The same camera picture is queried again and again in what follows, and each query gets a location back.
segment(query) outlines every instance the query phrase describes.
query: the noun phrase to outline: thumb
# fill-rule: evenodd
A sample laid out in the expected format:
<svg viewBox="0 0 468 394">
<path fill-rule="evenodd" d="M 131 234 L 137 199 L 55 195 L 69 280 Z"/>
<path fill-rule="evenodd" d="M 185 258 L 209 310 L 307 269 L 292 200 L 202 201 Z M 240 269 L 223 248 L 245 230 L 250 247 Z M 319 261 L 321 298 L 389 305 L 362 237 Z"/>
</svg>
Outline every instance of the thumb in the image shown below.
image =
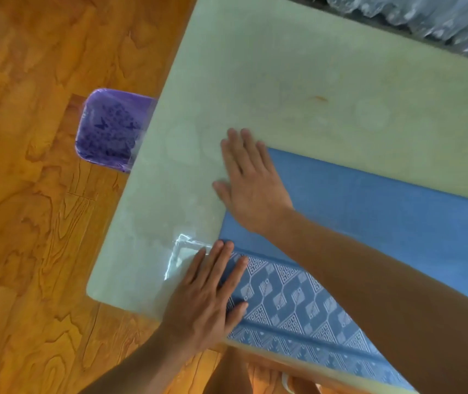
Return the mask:
<svg viewBox="0 0 468 394">
<path fill-rule="evenodd" d="M 228 210 L 231 210 L 232 199 L 230 197 L 230 184 L 226 181 L 214 181 L 212 187 L 216 191 L 218 198 L 224 203 Z"/>
<path fill-rule="evenodd" d="M 232 309 L 225 320 L 225 335 L 228 335 L 241 322 L 249 303 L 242 302 Z"/>
</svg>

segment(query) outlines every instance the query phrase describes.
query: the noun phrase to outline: purple stool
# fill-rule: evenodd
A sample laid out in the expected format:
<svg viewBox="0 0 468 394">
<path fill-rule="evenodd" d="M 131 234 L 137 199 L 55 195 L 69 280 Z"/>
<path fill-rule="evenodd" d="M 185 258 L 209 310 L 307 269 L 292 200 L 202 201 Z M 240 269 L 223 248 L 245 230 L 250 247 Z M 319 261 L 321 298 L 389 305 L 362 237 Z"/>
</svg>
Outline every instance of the purple stool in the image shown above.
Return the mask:
<svg viewBox="0 0 468 394">
<path fill-rule="evenodd" d="M 75 139 L 79 157 L 129 173 L 156 102 L 106 88 L 92 92 L 84 104 Z"/>
</svg>

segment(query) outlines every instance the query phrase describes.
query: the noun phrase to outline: patterned fabric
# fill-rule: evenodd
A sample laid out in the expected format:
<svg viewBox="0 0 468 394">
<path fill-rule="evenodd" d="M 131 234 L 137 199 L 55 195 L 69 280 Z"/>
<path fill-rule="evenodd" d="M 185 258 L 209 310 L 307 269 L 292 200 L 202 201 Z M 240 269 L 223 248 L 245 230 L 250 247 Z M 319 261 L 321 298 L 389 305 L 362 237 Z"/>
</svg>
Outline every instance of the patterned fabric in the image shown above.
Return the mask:
<svg viewBox="0 0 468 394">
<path fill-rule="evenodd" d="M 130 172 L 134 150 L 148 127 L 156 101 L 130 92 L 99 89 L 87 98 L 75 150 L 91 163 Z"/>
<path fill-rule="evenodd" d="M 245 251 L 232 254 L 225 276 Z M 297 264 L 249 255 L 229 308 L 249 303 L 230 338 L 331 369 L 411 389 L 334 298 Z"/>
</svg>

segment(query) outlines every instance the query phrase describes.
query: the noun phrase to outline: blue fabric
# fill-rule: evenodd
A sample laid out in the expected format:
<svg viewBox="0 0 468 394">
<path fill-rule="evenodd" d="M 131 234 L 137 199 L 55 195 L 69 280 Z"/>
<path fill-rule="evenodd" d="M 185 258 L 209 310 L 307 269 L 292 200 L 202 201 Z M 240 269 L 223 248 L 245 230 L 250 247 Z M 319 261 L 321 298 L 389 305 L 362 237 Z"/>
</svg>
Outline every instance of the blue fabric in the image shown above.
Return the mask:
<svg viewBox="0 0 468 394">
<path fill-rule="evenodd" d="M 294 207 L 468 296 L 468 199 L 270 149 Z M 227 213 L 220 238 L 250 263 L 230 305 L 246 300 L 239 342 L 408 387 L 320 284 Z"/>
</svg>

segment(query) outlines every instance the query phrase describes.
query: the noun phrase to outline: person's left hand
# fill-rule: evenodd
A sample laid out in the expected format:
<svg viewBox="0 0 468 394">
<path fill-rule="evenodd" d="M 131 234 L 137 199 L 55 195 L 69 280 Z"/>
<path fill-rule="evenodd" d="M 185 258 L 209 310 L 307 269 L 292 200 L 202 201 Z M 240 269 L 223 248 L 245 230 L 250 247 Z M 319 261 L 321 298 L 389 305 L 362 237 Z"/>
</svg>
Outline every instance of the person's left hand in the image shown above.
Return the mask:
<svg viewBox="0 0 468 394">
<path fill-rule="evenodd" d="M 205 256 L 205 248 L 198 251 L 168 302 L 159 330 L 188 358 L 224 339 L 247 310 L 242 302 L 227 315 L 227 301 L 247 268 L 246 256 L 218 288 L 233 249 L 232 242 L 217 241 L 210 254 Z"/>
</svg>

